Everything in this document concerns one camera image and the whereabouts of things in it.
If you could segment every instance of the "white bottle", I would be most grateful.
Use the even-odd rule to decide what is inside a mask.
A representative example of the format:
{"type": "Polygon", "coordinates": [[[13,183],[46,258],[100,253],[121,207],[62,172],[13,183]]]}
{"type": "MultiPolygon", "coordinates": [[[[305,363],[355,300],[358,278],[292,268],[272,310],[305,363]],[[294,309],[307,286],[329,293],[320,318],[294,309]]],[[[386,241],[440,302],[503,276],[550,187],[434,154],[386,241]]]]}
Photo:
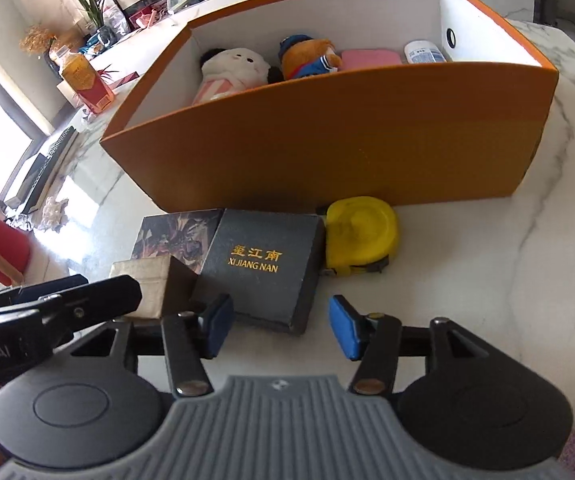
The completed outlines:
{"type": "Polygon", "coordinates": [[[431,41],[412,41],[405,46],[408,63],[444,63],[445,56],[431,41]]]}

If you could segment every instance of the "bottle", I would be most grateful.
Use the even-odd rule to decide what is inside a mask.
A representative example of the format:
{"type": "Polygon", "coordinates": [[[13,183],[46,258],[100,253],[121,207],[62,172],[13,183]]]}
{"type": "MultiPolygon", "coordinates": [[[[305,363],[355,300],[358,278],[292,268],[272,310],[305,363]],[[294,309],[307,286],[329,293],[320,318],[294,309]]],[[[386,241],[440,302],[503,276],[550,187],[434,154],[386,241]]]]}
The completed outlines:
{"type": "Polygon", "coordinates": [[[58,52],[61,77],[69,83],[93,114],[101,113],[116,96],[83,54],[62,46],[58,52]]]}
{"type": "Polygon", "coordinates": [[[405,46],[408,63],[444,63],[447,60],[431,41],[412,41],[405,46]]]}

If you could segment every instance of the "pink cloth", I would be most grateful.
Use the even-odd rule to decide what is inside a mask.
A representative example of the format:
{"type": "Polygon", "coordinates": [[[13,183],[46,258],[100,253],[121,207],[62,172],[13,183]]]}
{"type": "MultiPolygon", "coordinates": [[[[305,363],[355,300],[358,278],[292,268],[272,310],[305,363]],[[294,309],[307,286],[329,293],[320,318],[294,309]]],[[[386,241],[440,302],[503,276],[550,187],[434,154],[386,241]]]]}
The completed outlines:
{"type": "Polygon", "coordinates": [[[340,70],[361,70],[362,68],[377,68],[403,64],[401,56],[393,50],[358,49],[346,50],[341,54],[343,66],[340,70]]]}
{"type": "Polygon", "coordinates": [[[232,91],[233,88],[234,85],[227,79],[212,79],[211,81],[203,81],[203,83],[201,83],[201,88],[198,89],[198,94],[196,94],[192,104],[197,105],[211,101],[212,99],[225,97],[226,95],[234,93],[234,91],[232,91]]]}

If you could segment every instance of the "circular hole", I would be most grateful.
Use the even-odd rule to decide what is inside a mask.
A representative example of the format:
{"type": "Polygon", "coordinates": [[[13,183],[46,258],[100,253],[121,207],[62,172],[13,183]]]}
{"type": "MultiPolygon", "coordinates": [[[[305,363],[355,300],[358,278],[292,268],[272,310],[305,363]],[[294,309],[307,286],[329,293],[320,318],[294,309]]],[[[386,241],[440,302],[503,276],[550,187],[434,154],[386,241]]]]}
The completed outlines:
{"type": "Polygon", "coordinates": [[[456,34],[451,28],[447,29],[447,44],[452,48],[456,47],[456,34]]]}

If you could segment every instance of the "stuffed bear toy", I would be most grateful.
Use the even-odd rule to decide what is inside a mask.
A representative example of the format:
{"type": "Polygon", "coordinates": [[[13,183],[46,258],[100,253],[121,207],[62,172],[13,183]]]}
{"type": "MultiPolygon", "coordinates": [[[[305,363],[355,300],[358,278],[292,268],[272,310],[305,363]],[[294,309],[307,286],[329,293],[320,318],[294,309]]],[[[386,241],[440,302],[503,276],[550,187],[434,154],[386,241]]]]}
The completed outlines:
{"type": "Polygon", "coordinates": [[[313,40],[305,34],[281,41],[278,58],[286,80],[336,72],[341,66],[330,40],[313,40]]]}
{"type": "Polygon", "coordinates": [[[214,48],[200,62],[203,82],[195,105],[267,84],[269,64],[249,48],[214,48]]]}

